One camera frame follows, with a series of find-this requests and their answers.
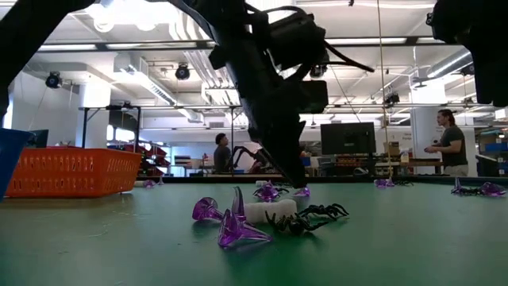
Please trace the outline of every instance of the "wall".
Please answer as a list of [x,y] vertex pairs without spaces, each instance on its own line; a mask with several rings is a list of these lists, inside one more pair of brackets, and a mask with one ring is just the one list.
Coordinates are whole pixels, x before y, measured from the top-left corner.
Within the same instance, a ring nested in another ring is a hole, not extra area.
[[10,96],[13,100],[12,129],[49,129],[48,145],[60,141],[74,143],[79,107],[76,93],[47,88],[42,79],[20,72]]

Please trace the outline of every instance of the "green tabletop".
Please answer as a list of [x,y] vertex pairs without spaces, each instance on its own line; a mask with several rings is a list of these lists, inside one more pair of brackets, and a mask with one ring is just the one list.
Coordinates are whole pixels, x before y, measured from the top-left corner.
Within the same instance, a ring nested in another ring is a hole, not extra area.
[[[7,199],[0,203],[0,285],[508,284],[506,199],[458,197],[437,184],[312,184],[312,197],[299,204],[340,203],[351,218],[314,235],[280,234],[224,250],[218,224],[194,222],[191,212],[203,196],[230,207],[232,187],[166,184],[102,199]],[[241,187],[246,203],[254,202],[256,187]]]

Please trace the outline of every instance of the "black t-shirt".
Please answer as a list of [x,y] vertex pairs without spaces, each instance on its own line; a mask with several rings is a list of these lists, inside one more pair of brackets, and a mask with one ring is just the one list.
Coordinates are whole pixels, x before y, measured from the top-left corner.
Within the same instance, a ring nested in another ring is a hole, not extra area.
[[231,150],[225,146],[218,146],[214,152],[215,172],[222,173],[228,171],[228,161],[231,157]]
[[462,141],[460,145],[460,152],[458,153],[442,153],[443,165],[446,166],[459,166],[468,164],[466,157],[466,141],[464,140],[464,133],[457,126],[447,128],[441,137],[441,146],[449,147],[452,141]]

